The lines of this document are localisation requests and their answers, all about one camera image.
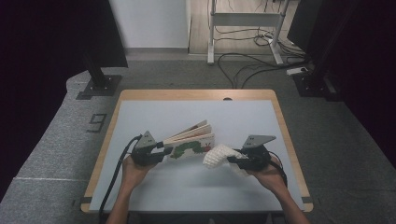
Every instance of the human hand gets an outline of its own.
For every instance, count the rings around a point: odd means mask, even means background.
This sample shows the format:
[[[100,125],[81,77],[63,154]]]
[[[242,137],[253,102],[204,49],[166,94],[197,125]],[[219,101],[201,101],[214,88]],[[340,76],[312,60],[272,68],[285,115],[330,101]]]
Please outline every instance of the human hand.
[[[273,156],[271,156],[271,161],[280,165],[279,160]],[[273,193],[282,189],[287,189],[280,172],[272,165],[268,165],[268,167],[260,171],[247,170],[247,173],[254,175],[259,180],[260,184]]]
[[[139,166],[134,163],[134,160],[131,156],[125,158],[125,160],[122,162],[121,190],[126,190],[127,192],[131,193],[132,190],[143,181],[146,174],[155,165],[156,164],[149,166]]]

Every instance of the black panel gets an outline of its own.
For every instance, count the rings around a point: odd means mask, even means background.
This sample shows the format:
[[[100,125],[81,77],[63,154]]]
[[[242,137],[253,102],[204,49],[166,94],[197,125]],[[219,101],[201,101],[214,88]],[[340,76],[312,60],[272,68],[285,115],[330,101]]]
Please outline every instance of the black panel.
[[[320,60],[326,45],[353,1],[301,0],[288,33],[288,39],[312,57]]]
[[[99,66],[127,66],[107,0],[0,1],[0,198],[61,105],[66,80],[86,70],[82,51]]]
[[[396,167],[394,8],[391,1],[361,1],[341,33],[331,69],[345,103]]]

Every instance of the open book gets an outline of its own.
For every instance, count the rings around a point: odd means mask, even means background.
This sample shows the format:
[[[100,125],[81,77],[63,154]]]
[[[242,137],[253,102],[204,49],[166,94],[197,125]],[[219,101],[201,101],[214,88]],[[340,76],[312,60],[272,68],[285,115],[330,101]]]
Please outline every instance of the open book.
[[[215,145],[215,135],[207,120],[163,140],[165,148],[172,147],[168,160],[179,160],[194,155],[204,154]]]

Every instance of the wire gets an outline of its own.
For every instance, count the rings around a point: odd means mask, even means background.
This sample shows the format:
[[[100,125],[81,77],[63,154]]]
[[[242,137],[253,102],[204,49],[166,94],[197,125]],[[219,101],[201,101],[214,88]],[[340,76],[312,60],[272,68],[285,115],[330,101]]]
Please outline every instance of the wire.
[[[291,49],[291,50],[295,50],[295,51],[304,52],[302,49],[294,49],[294,48],[288,47],[285,44],[283,44],[282,42],[280,42],[280,45],[283,45],[283,47],[285,47],[286,49]]]
[[[206,1],[206,20],[207,20],[207,27],[208,27],[208,29],[209,29],[209,31],[210,31],[210,19],[209,19],[209,0],[207,0]],[[216,29],[216,31],[219,33],[219,34],[223,34],[223,35],[226,35],[226,34],[234,34],[234,33],[239,33],[239,32],[245,32],[245,31],[258,31],[258,33],[259,33],[259,31],[264,31],[266,34],[267,33],[269,33],[269,31],[267,31],[267,30],[263,30],[263,29],[261,29],[261,27],[259,27],[259,28],[249,28],[249,29],[242,29],[242,30],[235,30],[235,31],[227,31],[227,32],[224,32],[224,31],[220,31],[219,29],[218,29],[218,27],[217,26],[214,26],[215,27],[215,29]],[[219,40],[249,40],[249,39],[253,39],[254,40],[254,42],[256,43],[256,45],[258,45],[258,46],[267,46],[268,44],[260,44],[260,43],[258,43],[258,39],[259,38],[262,38],[263,39],[263,36],[253,36],[253,37],[247,37],[247,38],[230,38],[230,37],[222,37],[222,38],[213,38],[214,40],[216,40],[216,41],[219,41]]]
[[[277,12],[280,12],[280,6],[282,6],[282,0],[279,1],[279,8],[277,9]]]
[[[276,158],[279,160],[279,162],[280,162],[280,168],[282,168],[283,169],[283,164],[282,164],[282,161],[280,160],[280,158],[275,154],[275,152],[272,152],[272,151],[268,151],[269,153],[271,153],[271,154],[273,154],[274,156],[276,156]]]
[[[249,64],[249,65],[246,65],[246,66],[240,68],[240,69],[236,72],[236,74],[233,76],[233,78],[231,78],[229,75],[227,75],[227,73],[225,72],[224,68],[223,68],[222,65],[221,65],[221,62],[222,62],[221,59],[224,58],[224,57],[226,57],[226,56],[230,56],[230,55],[244,56],[244,57],[247,57],[247,58],[252,59],[252,60],[254,60],[254,61],[257,61],[257,62],[259,62],[259,63],[258,63],[258,64]],[[251,78],[253,78],[254,76],[258,75],[259,73],[268,72],[268,71],[275,71],[275,70],[280,70],[280,69],[285,69],[285,68],[293,67],[293,66],[295,66],[295,65],[305,64],[305,63],[308,63],[308,61],[307,61],[307,60],[304,60],[304,61],[302,61],[302,62],[291,63],[291,64],[288,64],[288,65],[277,65],[277,64],[271,64],[271,63],[262,61],[262,60],[260,60],[260,59],[257,59],[257,58],[255,58],[255,57],[252,57],[252,56],[249,56],[249,55],[246,55],[246,54],[241,54],[241,53],[225,53],[225,54],[222,54],[222,55],[218,58],[218,66],[219,66],[219,69],[221,70],[221,72],[223,73],[223,75],[226,76],[226,78],[230,81],[232,89],[237,89],[237,88],[238,88],[238,76],[239,76],[239,74],[240,74],[243,70],[245,70],[245,69],[254,69],[254,70],[256,70],[256,69],[258,69],[258,68],[260,68],[260,67],[263,67],[263,66],[270,66],[270,67],[272,67],[272,68],[270,68],[270,69],[262,69],[262,70],[260,70],[260,71],[257,71],[257,72],[255,72],[255,73],[251,74],[251,75],[250,75],[249,77],[247,77],[247,78],[245,79],[245,81],[242,83],[241,89],[243,89],[243,88],[245,87],[246,83],[247,83]]]
[[[110,195],[110,192],[111,192],[111,190],[113,189],[114,183],[116,182],[117,175],[118,175],[118,173],[119,173],[119,170],[120,170],[120,167],[121,167],[122,162],[123,162],[123,160],[124,160],[124,157],[125,157],[125,155],[126,155],[128,149],[129,149],[129,147],[131,146],[132,142],[134,142],[135,140],[139,140],[141,137],[142,137],[142,134],[140,134],[140,135],[134,137],[134,138],[128,143],[128,145],[125,147],[125,149],[122,151],[122,153],[121,153],[121,155],[120,155],[120,159],[119,159],[119,161],[117,162],[116,170],[114,171],[114,175],[113,175],[113,177],[111,178],[110,185],[108,186],[108,189],[107,189],[105,198],[102,200],[102,203],[101,203],[100,208],[99,208],[99,221],[100,221],[100,220],[102,219],[102,217],[103,217],[103,209],[105,208],[105,204],[106,204],[106,202],[107,202],[108,195]]]
[[[260,35],[260,31],[263,31],[263,30],[260,29],[260,26],[259,26],[259,28],[257,29],[257,34],[256,34],[256,36],[255,36],[255,38],[254,38],[254,40],[253,40],[254,43],[255,43],[257,46],[259,46],[259,47],[268,46],[268,45],[270,44],[270,42],[268,41],[268,39],[265,39],[265,37],[268,38],[267,34],[271,34],[271,32],[265,31],[265,33],[264,33],[263,35]],[[265,41],[266,43],[265,43],[265,44],[261,44],[261,43],[259,43],[259,40],[263,40],[263,41]]]
[[[287,55],[292,55],[292,56],[298,56],[300,58],[303,58],[305,56],[305,54],[302,51],[299,52],[294,52],[293,50],[297,49],[291,49],[287,46],[285,46],[284,44],[282,44],[281,42],[278,42],[280,49]]]
[[[259,7],[262,5],[262,1],[264,1],[264,0],[261,0],[261,1],[260,1],[260,4],[256,7],[256,9],[254,10],[254,12],[256,12],[257,9],[259,9]]]
[[[265,7],[264,7],[264,12],[267,11],[267,5],[268,5],[268,0],[265,1]]]
[[[233,8],[231,7],[231,2],[230,0],[228,0],[228,6],[230,7],[230,9],[233,11]]]

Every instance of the wall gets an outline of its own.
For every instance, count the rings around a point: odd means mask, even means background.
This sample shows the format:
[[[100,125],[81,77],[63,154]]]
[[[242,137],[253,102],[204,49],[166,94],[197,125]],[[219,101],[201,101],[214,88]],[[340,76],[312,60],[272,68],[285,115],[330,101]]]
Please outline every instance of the wall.
[[[109,2],[125,49],[188,47],[190,0]]]

